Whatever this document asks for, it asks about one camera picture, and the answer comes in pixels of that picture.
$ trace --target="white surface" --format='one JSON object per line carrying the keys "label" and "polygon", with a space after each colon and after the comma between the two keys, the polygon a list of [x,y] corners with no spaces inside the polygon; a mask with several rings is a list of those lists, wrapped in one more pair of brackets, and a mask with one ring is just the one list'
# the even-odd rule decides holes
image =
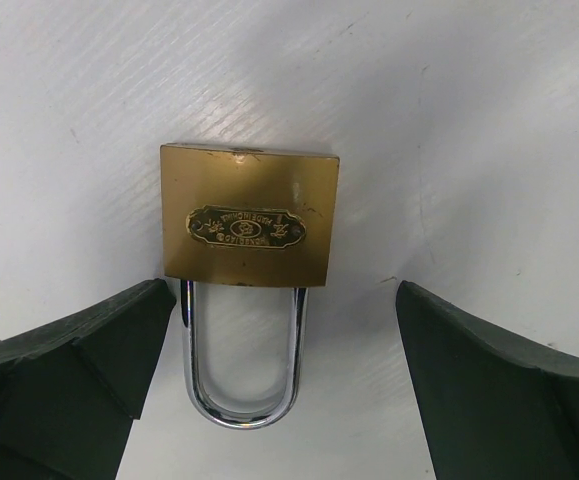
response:
{"label": "white surface", "polygon": [[[339,154],[329,285],[259,432],[193,411],[174,316],[120,479],[433,478],[391,276],[579,355],[579,0],[0,0],[0,339],[160,275],[170,141]],[[281,297],[210,293],[266,392]]]}

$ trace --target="padlock shackle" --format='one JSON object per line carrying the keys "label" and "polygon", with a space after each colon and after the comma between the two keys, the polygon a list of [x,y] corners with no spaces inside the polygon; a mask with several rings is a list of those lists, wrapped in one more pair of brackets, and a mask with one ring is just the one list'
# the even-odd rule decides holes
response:
{"label": "padlock shackle", "polygon": [[183,361],[187,393],[196,409],[212,422],[236,430],[255,430],[269,426],[284,417],[298,396],[300,363],[305,332],[308,290],[294,288],[289,332],[289,359],[285,390],[282,398],[271,407],[257,412],[241,413],[216,404],[207,394],[202,382],[198,355],[198,325],[195,282],[181,280]]}

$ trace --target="brass padlock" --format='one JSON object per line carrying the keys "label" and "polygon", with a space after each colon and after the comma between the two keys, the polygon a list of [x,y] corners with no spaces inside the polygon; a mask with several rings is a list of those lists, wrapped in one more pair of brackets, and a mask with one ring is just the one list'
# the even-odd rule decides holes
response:
{"label": "brass padlock", "polygon": [[[307,288],[327,279],[339,159],[283,151],[161,147],[165,275],[182,280],[185,380],[205,417],[254,429],[282,418],[298,392]],[[281,400],[240,413],[207,395],[198,368],[196,282],[293,288]]]}

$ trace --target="logo emblem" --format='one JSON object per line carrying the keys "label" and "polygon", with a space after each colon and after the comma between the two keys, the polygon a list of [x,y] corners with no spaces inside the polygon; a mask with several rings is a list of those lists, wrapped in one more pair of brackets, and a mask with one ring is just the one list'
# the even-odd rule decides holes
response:
{"label": "logo emblem", "polygon": [[307,233],[302,219],[287,210],[215,205],[191,212],[187,231],[194,240],[208,245],[269,250],[296,245]]}

